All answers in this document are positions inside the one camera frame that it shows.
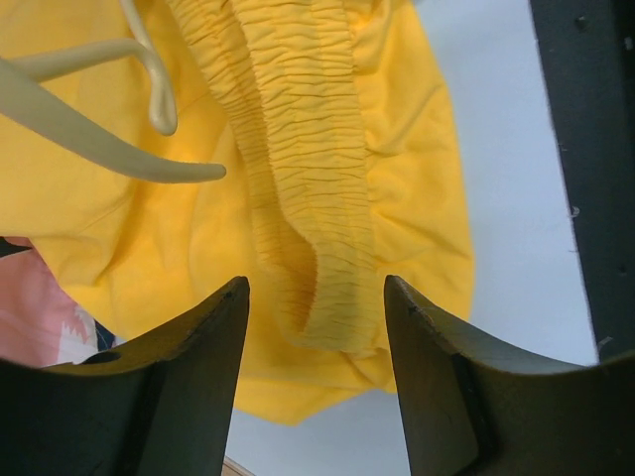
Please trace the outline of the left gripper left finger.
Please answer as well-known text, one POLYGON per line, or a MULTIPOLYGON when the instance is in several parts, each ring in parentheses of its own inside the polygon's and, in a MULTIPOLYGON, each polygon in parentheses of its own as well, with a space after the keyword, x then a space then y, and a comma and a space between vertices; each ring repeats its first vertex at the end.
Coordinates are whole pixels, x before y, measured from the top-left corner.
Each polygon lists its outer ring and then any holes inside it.
POLYGON ((237 277, 79 364, 1 364, 5 475, 218 475, 249 314, 237 277))

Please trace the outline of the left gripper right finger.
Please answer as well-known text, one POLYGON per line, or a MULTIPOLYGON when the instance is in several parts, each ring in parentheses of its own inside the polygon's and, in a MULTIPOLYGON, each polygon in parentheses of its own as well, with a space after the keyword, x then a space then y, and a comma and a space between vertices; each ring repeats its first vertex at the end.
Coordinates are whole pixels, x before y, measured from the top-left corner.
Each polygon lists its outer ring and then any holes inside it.
POLYGON ((630 475, 634 356, 579 366, 505 342, 403 279, 385 315, 414 475, 630 475))

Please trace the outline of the yellow shorts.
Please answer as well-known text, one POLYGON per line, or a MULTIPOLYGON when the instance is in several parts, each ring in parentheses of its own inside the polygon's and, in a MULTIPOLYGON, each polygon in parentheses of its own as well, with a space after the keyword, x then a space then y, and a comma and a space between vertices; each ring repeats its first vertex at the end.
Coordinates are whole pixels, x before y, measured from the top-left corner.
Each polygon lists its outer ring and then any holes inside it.
POLYGON ((410 1, 164 1, 179 127, 145 152, 223 178, 127 178, 1 122, 1 234, 135 338, 235 276, 251 304, 235 404, 296 424, 393 392, 383 286, 468 317, 474 262, 449 91, 410 1))

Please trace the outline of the yellow hanger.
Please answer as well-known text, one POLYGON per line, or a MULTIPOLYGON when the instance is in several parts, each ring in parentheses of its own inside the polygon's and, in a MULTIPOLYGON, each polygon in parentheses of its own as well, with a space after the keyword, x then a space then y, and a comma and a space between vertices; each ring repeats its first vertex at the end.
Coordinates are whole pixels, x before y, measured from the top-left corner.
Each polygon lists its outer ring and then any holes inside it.
POLYGON ((4 1, 1 117, 124 177, 222 179, 221 164, 145 152, 179 126, 182 39, 164 1, 4 1))

